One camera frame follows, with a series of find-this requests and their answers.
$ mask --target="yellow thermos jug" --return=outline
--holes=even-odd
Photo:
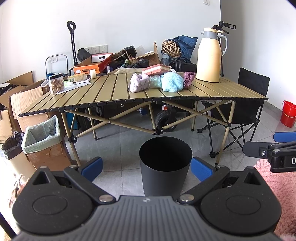
[[[204,28],[201,34],[203,34],[203,38],[198,48],[196,78],[207,82],[218,83],[221,56],[226,52],[227,38],[221,33],[218,34],[217,30],[213,28]],[[218,37],[224,38],[226,41],[226,47],[222,54]]]

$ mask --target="gray ribbed panel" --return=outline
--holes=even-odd
[[[208,226],[192,206],[175,203],[171,197],[121,196],[112,205],[97,208],[80,228],[52,237],[21,233],[17,241],[279,241],[273,234],[256,238],[234,237]]]

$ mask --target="black camping chair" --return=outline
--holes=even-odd
[[[239,70],[238,83],[251,89],[251,90],[256,91],[257,93],[259,93],[263,96],[266,96],[267,91],[268,91],[268,86],[269,86],[269,77],[259,75],[254,72],[251,72],[249,70],[246,70],[244,68],[241,68]],[[207,101],[202,101],[202,104],[205,106],[205,108],[208,108],[213,105],[212,103],[209,103]],[[239,144],[239,146],[241,147],[241,149],[243,149],[243,146],[239,142],[239,139],[242,137],[243,142],[245,144],[245,134],[248,131],[250,131],[253,127],[255,127],[253,130],[251,139],[250,139],[250,141],[252,141],[253,136],[256,131],[256,128],[257,128],[257,125],[260,122],[259,119],[260,119],[260,115],[262,112],[263,104],[264,104],[264,100],[261,100],[261,101],[258,101],[258,100],[237,100],[236,101],[234,115],[233,115],[231,124],[240,124],[240,125],[237,127],[234,127],[234,128],[230,128],[229,133],[234,138],[234,140],[231,143],[229,143],[227,146],[225,146],[223,150],[227,149],[235,142],[237,142]],[[220,105],[219,107],[220,107],[223,115],[226,117],[226,119],[228,119],[229,114],[230,114],[231,103],[223,104],[223,105]],[[223,118],[220,115],[220,113],[218,112],[217,108],[214,108],[210,111],[211,111],[212,117],[223,121]],[[197,129],[198,133],[202,133],[206,129],[209,130],[210,145],[211,145],[211,153],[210,153],[211,158],[215,158],[219,154],[219,152],[213,151],[213,142],[212,142],[212,135],[211,135],[211,128],[216,125],[219,125],[219,123],[214,122],[214,121],[209,122],[209,119],[207,119],[207,125],[202,129]],[[243,127],[248,126],[248,125],[251,125],[251,126],[246,131],[244,131]],[[242,130],[242,134],[240,136],[236,137],[233,134],[232,130],[235,130],[238,128],[240,128]]]

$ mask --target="pink rug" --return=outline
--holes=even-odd
[[[260,159],[254,167],[281,204],[282,214],[274,233],[285,241],[296,240],[296,172],[272,173],[266,159]]]

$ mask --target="silver bolt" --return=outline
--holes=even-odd
[[[113,201],[113,197],[109,194],[104,194],[99,196],[99,201],[100,202],[111,202]]]
[[[182,202],[191,202],[194,200],[194,196],[191,194],[183,194],[180,196]]]
[[[143,202],[145,202],[145,203],[148,203],[148,202],[150,202],[150,201],[151,201],[151,199],[148,198],[148,197],[145,197],[145,198],[143,199]]]

